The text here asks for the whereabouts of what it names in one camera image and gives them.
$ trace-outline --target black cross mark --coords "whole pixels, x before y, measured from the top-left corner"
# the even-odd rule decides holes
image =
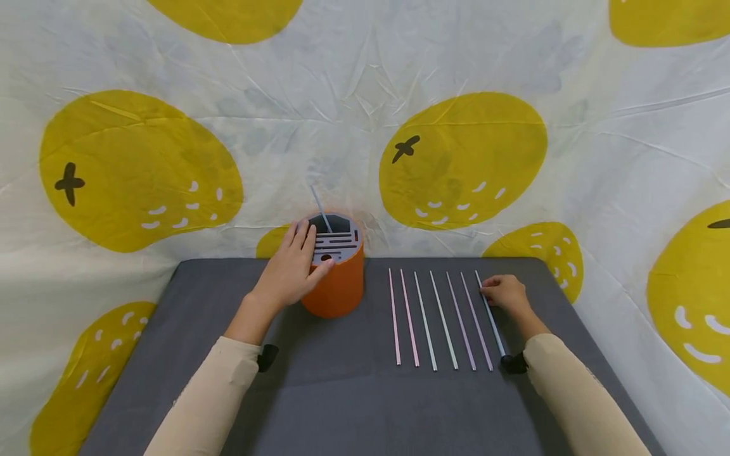
[[[719,220],[717,222],[710,223],[708,228],[730,228],[730,219]]]
[[[64,190],[66,192],[66,199],[69,200],[71,206],[76,206],[74,190],[86,185],[83,179],[74,177],[74,174],[76,174],[76,163],[69,161],[66,163],[66,168],[64,169],[64,178],[55,184],[56,190]]]
[[[413,150],[413,145],[420,141],[420,136],[415,135],[411,136],[411,138],[406,142],[399,142],[396,144],[396,149],[398,149],[398,152],[396,152],[396,156],[393,157],[393,163],[397,162],[398,159],[403,156],[403,154],[408,156],[413,156],[413,153],[415,152]]]

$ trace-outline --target yellow circle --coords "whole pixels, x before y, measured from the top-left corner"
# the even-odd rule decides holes
[[[647,283],[656,330],[695,374],[730,396],[730,201],[669,241]]]
[[[583,287],[583,254],[570,228],[559,222],[534,223],[492,244],[483,257],[530,257],[544,261],[571,303]]]
[[[125,90],[83,96],[56,114],[39,168],[61,218],[115,252],[222,225],[243,202],[238,168],[213,134]]]
[[[609,18],[629,46],[693,45],[730,34],[730,1],[610,0]]]
[[[31,426],[32,456],[73,456],[155,309],[138,301],[102,315],[74,346],[61,379]]]
[[[280,226],[274,228],[258,241],[256,245],[256,257],[257,258],[271,258],[279,250],[281,241],[284,239],[284,235],[289,229],[289,225]]]
[[[450,230],[516,200],[545,159],[539,114],[506,93],[469,93],[411,117],[380,159],[380,195],[400,223]]]
[[[301,0],[148,1],[180,27],[231,45],[271,38],[289,24],[301,6]]]

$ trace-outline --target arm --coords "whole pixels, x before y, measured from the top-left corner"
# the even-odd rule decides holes
[[[514,276],[495,276],[482,293],[515,321],[526,342],[528,375],[558,420],[577,456],[649,456],[611,395],[588,368],[533,312],[525,286]]]
[[[218,456],[246,390],[258,372],[261,342],[274,317],[296,303],[331,269],[310,274],[316,228],[293,223],[231,324],[173,403],[145,456]]]

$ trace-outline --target pink straw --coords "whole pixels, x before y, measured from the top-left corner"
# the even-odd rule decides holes
[[[461,312],[458,310],[458,304],[456,303],[456,294],[454,294],[454,287],[451,285],[451,277],[449,272],[446,271],[446,278],[449,281],[449,288],[451,289],[451,298],[454,300],[454,308],[456,309],[456,316],[458,317],[458,324],[461,326],[461,334],[464,335],[464,343],[466,344],[466,352],[469,353],[469,362],[472,364],[472,370],[477,370],[477,365],[474,362],[474,355],[472,355],[472,346],[469,345],[469,338],[466,337],[466,329],[464,328],[464,321],[461,319]]]
[[[472,310],[472,317],[474,318],[474,324],[477,326],[477,332],[479,333],[479,341],[482,343],[482,349],[484,349],[484,358],[487,358],[487,366],[489,371],[492,372],[492,360],[489,359],[489,350],[487,350],[487,344],[484,343],[484,336],[482,335],[482,328],[479,327],[479,320],[477,320],[477,312],[474,312],[474,304],[472,303],[472,297],[469,296],[469,288],[466,286],[466,280],[464,279],[464,273],[461,273],[461,283],[464,284],[464,292],[466,292],[466,299],[469,300],[469,308]]]
[[[411,333],[411,346],[413,347],[413,360],[415,366],[420,367],[418,362],[418,348],[415,346],[415,336],[413,335],[413,323],[410,319],[410,305],[408,304],[408,293],[406,292],[406,279],[403,278],[403,269],[401,269],[401,283],[403,284],[403,298],[406,300],[406,315],[408,316],[408,330]]]
[[[393,275],[388,268],[388,278],[391,280],[391,307],[393,309],[393,337],[396,340],[396,365],[401,365],[401,347],[398,345],[398,323],[396,322],[396,299],[393,297]]]

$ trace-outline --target purple straw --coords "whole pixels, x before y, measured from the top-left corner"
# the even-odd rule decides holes
[[[474,312],[474,304],[472,303],[472,297],[469,296],[469,288],[466,286],[466,279],[464,279],[464,273],[461,272],[461,283],[464,284],[464,292],[466,292],[466,299],[469,300],[469,308],[472,310],[472,317],[474,318],[474,324],[477,326],[477,332],[479,333],[479,341],[482,343],[482,349],[484,350],[484,358],[487,358],[487,366],[489,371],[492,372],[494,367],[492,366],[492,360],[489,359],[489,350],[487,350],[487,344],[484,343],[484,336],[482,335],[482,328],[479,327],[479,320],[477,320],[477,312]]]
[[[406,279],[403,277],[403,269],[401,269],[401,283],[403,284],[403,298],[406,300],[406,315],[408,316],[408,330],[411,333],[411,347],[413,347],[413,360],[415,366],[420,367],[418,362],[418,348],[415,346],[415,335],[413,334],[413,322],[410,319],[410,305],[408,304],[408,292],[406,292]]]
[[[464,343],[466,344],[466,352],[469,353],[469,362],[472,364],[472,370],[477,370],[477,365],[474,362],[474,355],[472,355],[472,346],[469,345],[469,338],[466,337],[466,329],[464,328],[464,321],[461,319],[461,312],[458,310],[458,304],[456,303],[456,294],[454,294],[454,287],[451,285],[451,277],[449,272],[446,271],[446,279],[449,281],[449,288],[451,289],[451,298],[454,300],[454,308],[456,309],[456,316],[458,317],[458,324],[461,326],[461,334],[464,335]]]

